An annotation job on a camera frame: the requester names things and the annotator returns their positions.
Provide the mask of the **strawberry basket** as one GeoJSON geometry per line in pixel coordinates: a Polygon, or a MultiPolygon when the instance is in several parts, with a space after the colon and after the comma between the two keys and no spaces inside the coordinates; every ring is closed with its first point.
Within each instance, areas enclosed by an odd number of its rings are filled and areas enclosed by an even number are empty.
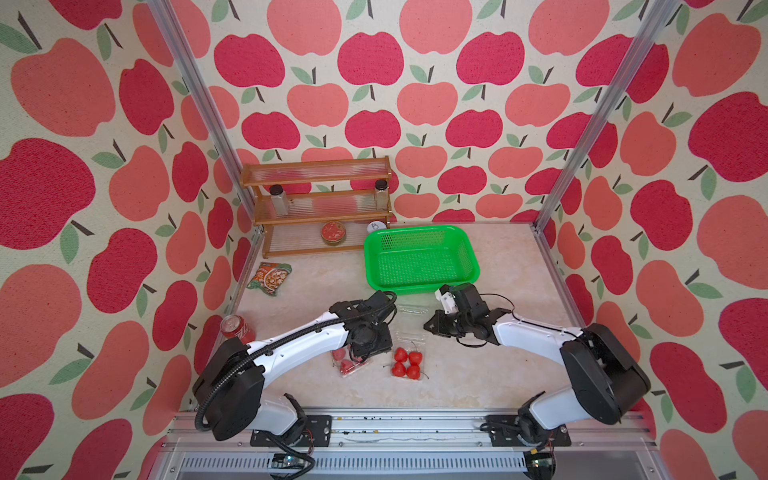
{"type": "Polygon", "coordinates": [[[407,369],[405,365],[401,362],[396,362],[391,369],[391,374],[395,377],[405,377],[406,373],[407,373],[407,369]]]}
{"type": "Polygon", "coordinates": [[[411,364],[406,371],[406,375],[409,379],[419,380],[422,376],[420,366],[418,364],[411,364]]]}
{"type": "Polygon", "coordinates": [[[405,363],[409,360],[409,353],[402,347],[397,348],[394,354],[394,360],[399,363],[405,363]]]}

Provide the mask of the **clear clamshell container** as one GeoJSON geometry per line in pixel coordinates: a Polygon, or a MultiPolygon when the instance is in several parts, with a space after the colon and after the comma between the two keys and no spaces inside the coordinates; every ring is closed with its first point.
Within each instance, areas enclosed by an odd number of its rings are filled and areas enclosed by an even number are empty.
{"type": "Polygon", "coordinates": [[[342,378],[353,375],[369,363],[367,358],[355,356],[350,346],[344,346],[331,352],[332,366],[342,378]]]}
{"type": "MultiPolygon", "coordinates": [[[[392,335],[393,346],[391,350],[391,362],[389,373],[392,377],[401,380],[427,381],[430,376],[426,371],[426,349],[428,332],[423,328],[429,320],[429,311],[423,307],[415,305],[399,305],[396,313],[389,320],[390,333],[392,335]],[[395,377],[391,374],[391,369],[396,363],[394,354],[397,348],[404,348],[408,353],[419,351],[423,354],[423,361],[419,364],[422,376],[419,380],[412,380],[407,377],[395,377]]],[[[408,369],[411,365],[409,360],[403,363],[408,369]]]]}

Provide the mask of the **green plastic basket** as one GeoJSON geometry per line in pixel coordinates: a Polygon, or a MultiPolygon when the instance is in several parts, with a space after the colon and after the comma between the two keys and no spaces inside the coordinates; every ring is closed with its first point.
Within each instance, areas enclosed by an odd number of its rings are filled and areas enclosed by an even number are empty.
{"type": "Polygon", "coordinates": [[[399,296],[474,283],[481,269],[467,233],[450,225],[379,230],[363,245],[366,279],[399,296]]]}

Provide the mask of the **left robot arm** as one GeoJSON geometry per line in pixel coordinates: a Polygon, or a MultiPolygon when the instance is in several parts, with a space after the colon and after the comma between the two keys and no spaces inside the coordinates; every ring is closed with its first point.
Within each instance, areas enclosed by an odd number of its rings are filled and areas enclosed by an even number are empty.
{"type": "Polygon", "coordinates": [[[224,341],[193,385],[198,407],[195,428],[218,441],[244,430],[295,444],[307,417],[289,394],[270,398],[265,390],[290,370],[326,353],[347,349],[353,361],[389,352],[388,319],[396,314],[397,295],[376,291],[367,299],[340,301],[320,317],[283,335],[245,344],[224,341]]]}

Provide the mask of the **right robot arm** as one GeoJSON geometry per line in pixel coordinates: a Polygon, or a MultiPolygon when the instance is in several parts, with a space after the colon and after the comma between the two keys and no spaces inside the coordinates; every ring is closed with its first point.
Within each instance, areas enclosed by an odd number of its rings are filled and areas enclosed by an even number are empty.
{"type": "Polygon", "coordinates": [[[614,425],[647,393],[651,382],[612,331],[599,324],[583,329],[536,323],[504,308],[479,313],[437,310],[424,324],[433,335],[526,350],[561,365],[570,384],[541,392],[518,409],[517,440],[538,448],[560,427],[593,419],[614,425]]]}

